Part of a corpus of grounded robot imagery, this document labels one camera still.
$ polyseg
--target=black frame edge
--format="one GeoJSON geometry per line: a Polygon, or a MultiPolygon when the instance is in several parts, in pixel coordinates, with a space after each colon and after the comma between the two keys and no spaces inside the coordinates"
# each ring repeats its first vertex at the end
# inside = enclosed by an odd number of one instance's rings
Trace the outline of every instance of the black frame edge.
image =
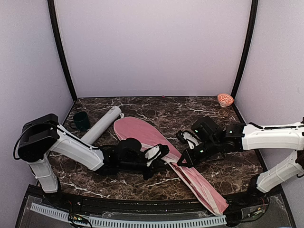
{"type": "Polygon", "coordinates": [[[61,37],[59,33],[59,27],[58,27],[58,22],[57,22],[57,16],[56,16],[56,10],[55,10],[55,4],[54,0],[47,0],[48,3],[48,11],[49,11],[49,16],[51,19],[51,24],[52,24],[52,29],[53,29],[53,34],[56,42],[56,47],[57,47],[57,52],[59,55],[60,63],[62,66],[63,73],[66,78],[66,83],[68,86],[68,89],[70,91],[70,94],[72,96],[73,101],[75,102],[77,100],[77,94],[73,85],[73,81],[70,75],[70,72],[68,70],[67,66],[67,61],[66,61],[66,56],[63,51],[63,46],[61,42],[61,37]]]}
{"type": "Polygon", "coordinates": [[[231,96],[234,99],[236,98],[236,95],[238,93],[238,88],[239,88],[239,85],[242,80],[242,76],[244,73],[244,69],[245,69],[245,65],[246,65],[246,61],[247,61],[247,57],[248,57],[248,53],[249,53],[249,49],[250,49],[251,39],[252,39],[255,21],[256,21],[256,17],[257,17],[257,5],[258,5],[258,0],[252,0],[243,53],[242,53],[241,61],[238,66],[237,76],[236,76],[236,79],[235,79],[235,82],[234,82],[234,85],[232,88],[232,92],[231,92],[231,96]]]}

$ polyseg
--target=white tube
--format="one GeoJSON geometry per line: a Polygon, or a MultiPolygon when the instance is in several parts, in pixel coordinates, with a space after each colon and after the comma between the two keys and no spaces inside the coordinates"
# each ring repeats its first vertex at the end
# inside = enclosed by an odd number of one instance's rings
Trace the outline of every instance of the white tube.
{"type": "Polygon", "coordinates": [[[106,129],[122,113],[119,107],[113,106],[101,119],[81,138],[87,144],[92,145],[106,129]]]}

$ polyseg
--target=marble countertop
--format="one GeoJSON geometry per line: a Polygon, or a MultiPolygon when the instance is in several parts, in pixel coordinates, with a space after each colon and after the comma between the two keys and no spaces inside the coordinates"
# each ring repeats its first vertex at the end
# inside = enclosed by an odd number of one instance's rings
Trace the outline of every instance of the marble countertop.
{"type": "MultiPolygon", "coordinates": [[[[175,137],[178,130],[190,130],[199,118],[209,115],[222,127],[238,123],[232,107],[222,108],[215,97],[115,97],[81,98],[75,103],[64,126],[81,138],[85,132],[69,127],[79,111],[88,113],[93,126],[112,106],[119,106],[125,116],[145,120],[157,128],[179,151],[182,145],[175,137]]],[[[117,144],[111,125],[95,142],[95,146],[117,144]]],[[[59,177],[63,192],[119,200],[185,200],[195,196],[172,170],[143,180],[141,174],[120,172],[116,176],[100,176],[76,161],[50,153],[49,161],[59,177]]],[[[202,162],[196,169],[222,195],[245,191],[250,178],[262,173],[254,151],[228,153],[223,160],[202,162]]]]}

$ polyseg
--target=white wall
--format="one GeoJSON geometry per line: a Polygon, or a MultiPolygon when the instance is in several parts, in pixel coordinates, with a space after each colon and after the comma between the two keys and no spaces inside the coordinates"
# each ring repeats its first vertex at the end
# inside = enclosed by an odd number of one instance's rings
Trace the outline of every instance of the white wall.
{"type": "MultiPolygon", "coordinates": [[[[288,124],[304,116],[304,1],[260,0],[248,61],[236,98],[244,119],[288,124]]],[[[289,150],[263,150],[268,168],[289,150]]],[[[304,179],[283,184],[298,227],[304,224],[304,179]]]]}
{"type": "Polygon", "coordinates": [[[47,1],[1,1],[0,79],[0,227],[12,228],[34,183],[28,165],[12,156],[22,126],[48,113],[63,121],[72,105],[47,1]]]}
{"type": "Polygon", "coordinates": [[[79,97],[230,93],[250,0],[57,0],[79,97]]]}

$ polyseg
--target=mug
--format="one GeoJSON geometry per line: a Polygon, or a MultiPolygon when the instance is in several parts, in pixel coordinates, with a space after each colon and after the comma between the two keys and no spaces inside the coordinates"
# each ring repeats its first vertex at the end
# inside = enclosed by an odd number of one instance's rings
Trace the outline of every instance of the mug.
{"type": "Polygon", "coordinates": [[[74,130],[80,130],[81,132],[85,132],[91,127],[89,117],[86,112],[79,112],[73,116],[73,122],[70,122],[70,128],[74,130]]]}

